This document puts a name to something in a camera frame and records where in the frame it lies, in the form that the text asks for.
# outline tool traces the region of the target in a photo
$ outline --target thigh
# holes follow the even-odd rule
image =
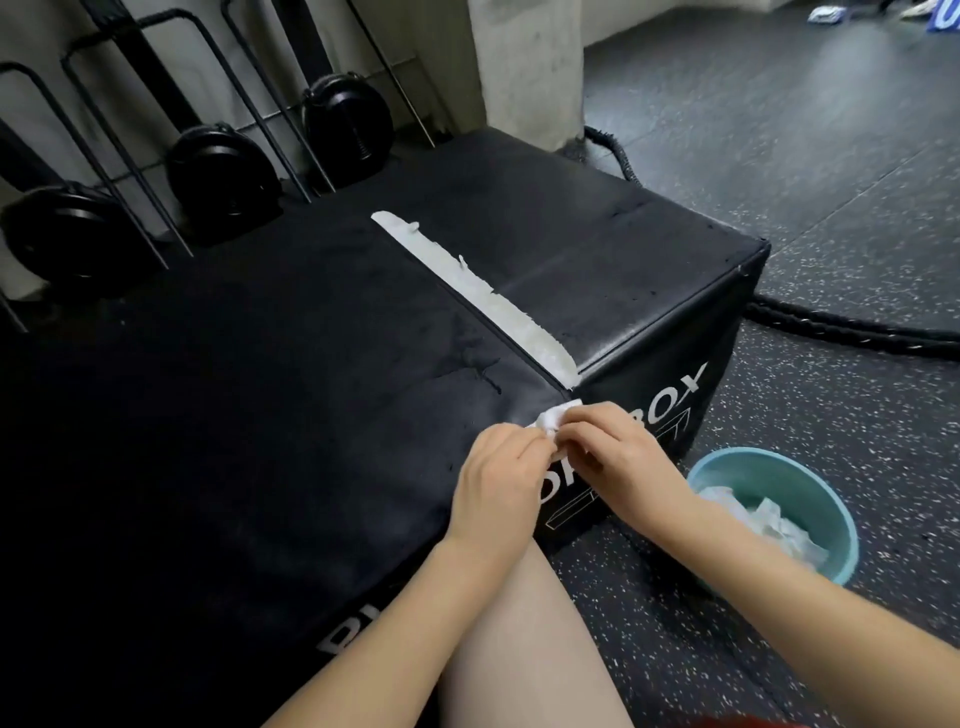
[[[587,626],[530,543],[440,684],[444,728],[629,728]]]

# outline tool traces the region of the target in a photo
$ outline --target white tissue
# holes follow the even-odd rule
[[[371,218],[423,265],[475,305],[564,387],[573,389],[580,383],[577,363],[564,345],[510,301],[494,293],[489,283],[469,269],[462,255],[453,257],[424,236],[419,223],[408,223],[392,212],[381,210]]]
[[[749,511],[733,496],[732,488],[712,486],[702,490],[700,497],[724,506],[754,533],[773,541],[787,556],[811,569],[817,570],[827,562],[829,551],[814,544],[806,531],[781,516],[780,507],[771,499],[764,498],[759,506]]]
[[[564,418],[564,412],[570,407],[577,407],[583,404],[582,400],[571,400],[569,402],[564,402],[563,404],[558,404],[556,407],[550,407],[550,409],[545,412],[540,412],[540,416],[537,417],[537,421],[532,425],[527,425],[528,427],[539,427],[541,430],[546,432],[546,436],[550,438],[550,441],[553,442],[554,438],[557,437],[557,430],[560,429],[560,422]],[[563,460],[566,457],[566,448],[561,448],[553,454],[553,462],[558,460]]]

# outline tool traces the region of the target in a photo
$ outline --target black rope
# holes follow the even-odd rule
[[[630,166],[630,158],[627,157],[623,146],[616,140],[613,134],[601,132],[599,129],[594,129],[593,127],[584,127],[584,136],[587,138],[587,141],[592,141],[594,144],[599,144],[601,147],[606,147],[613,152],[613,156],[616,157],[616,163],[620,165],[620,171],[623,172],[623,178],[625,180],[641,187],[643,186],[636,172],[634,172],[634,168]]]
[[[627,153],[613,134],[584,127],[584,136],[594,144],[606,147],[616,158],[624,179],[640,184]],[[864,321],[834,313],[805,308],[795,303],[754,293],[744,318],[766,327],[829,341],[834,344],[872,349],[878,352],[911,354],[937,359],[960,361],[960,332],[932,328],[911,328]]]

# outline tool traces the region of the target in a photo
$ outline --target white tape residue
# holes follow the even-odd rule
[[[453,257],[425,237],[420,232],[419,223],[408,223],[392,212],[375,212],[371,218],[423,265],[475,305],[564,387],[573,389],[580,383],[577,363],[564,345],[503,296],[494,293],[485,280],[469,269],[462,255],[459,260]]]

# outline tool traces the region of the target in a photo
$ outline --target left hand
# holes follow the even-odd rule
[[[444,540],[506,576],[533,536],[556,450],[538,427],[493,425],[481,432],[460,470]]]

